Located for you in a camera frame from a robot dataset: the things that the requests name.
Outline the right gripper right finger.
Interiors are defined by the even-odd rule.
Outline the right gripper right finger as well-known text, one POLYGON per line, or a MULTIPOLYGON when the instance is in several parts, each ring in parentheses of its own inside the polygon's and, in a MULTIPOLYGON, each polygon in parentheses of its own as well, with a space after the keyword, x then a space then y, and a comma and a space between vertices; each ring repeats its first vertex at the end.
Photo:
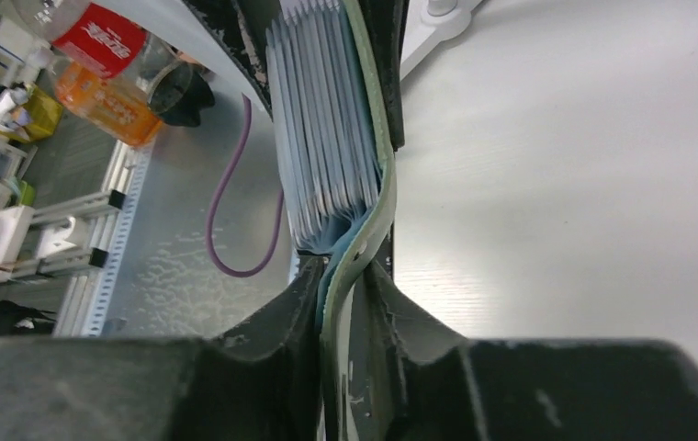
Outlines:
POLYGON ((365 440, 698 440, 698 366, 652 339, 471 339, 371 263, 365 440))

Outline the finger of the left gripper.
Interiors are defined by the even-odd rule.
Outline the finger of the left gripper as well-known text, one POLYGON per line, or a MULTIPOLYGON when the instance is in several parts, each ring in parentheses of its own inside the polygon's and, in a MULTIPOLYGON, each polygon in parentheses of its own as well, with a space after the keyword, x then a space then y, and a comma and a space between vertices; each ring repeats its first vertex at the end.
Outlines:
POLYGON ((219 44, 251 86, 249 98, 257 98, 271 113, 265 60, 265 31, 281 12, 275 0, 185 0, 183 4, 219 44))
POLYGON ((409 0, 359 0, 385 102, 393 151, 405 144, 401 58, 409 0))

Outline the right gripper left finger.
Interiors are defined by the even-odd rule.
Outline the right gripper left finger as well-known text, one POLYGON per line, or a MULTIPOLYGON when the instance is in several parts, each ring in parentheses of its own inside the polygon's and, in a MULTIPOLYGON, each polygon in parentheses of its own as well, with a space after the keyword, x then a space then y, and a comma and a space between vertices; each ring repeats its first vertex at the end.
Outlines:
POLYGON ((1 337, 0 440, 314 439, 324 270, 213 339, 1 337))

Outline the green leather card holder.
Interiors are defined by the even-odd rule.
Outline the green leather card holder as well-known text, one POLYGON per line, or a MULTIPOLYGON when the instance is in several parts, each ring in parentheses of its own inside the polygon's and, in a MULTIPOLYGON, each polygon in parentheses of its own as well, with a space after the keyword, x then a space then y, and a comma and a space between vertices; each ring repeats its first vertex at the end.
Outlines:
POLYGON ((347 1, 344 6, 364 76, 381 178, 379 201, 359 225, 342 238, 338 252, 331 258, 321 281, 319 294, 322 304, 318 308, 320 373, 324 434, 328 440, 342 439, 343 430, 354 423, 351 407, 342 391, 343 363, 340 357, 348 351, 348 344, 339 336, 344 323, 341 318, 343 305, 353 284, 372 263, 387 238, 397 204, 396 166, 390 128, 366 22, 358 1, 347 1))

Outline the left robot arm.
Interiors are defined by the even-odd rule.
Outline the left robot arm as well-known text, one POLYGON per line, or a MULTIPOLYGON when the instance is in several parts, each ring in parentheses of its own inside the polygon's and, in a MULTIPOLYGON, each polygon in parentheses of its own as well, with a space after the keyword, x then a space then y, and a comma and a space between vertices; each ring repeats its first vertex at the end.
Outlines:
MULTIPOLYGON (((252 103, 269 110, 265 31, 300 1, 150 0, 101 4, 146 28, 228 80, 252 103)), ((405 143, 400 62, 406 28, 406 1, 343 2, 357 44, 374 63, 380 99, 394 149, 405 143)))

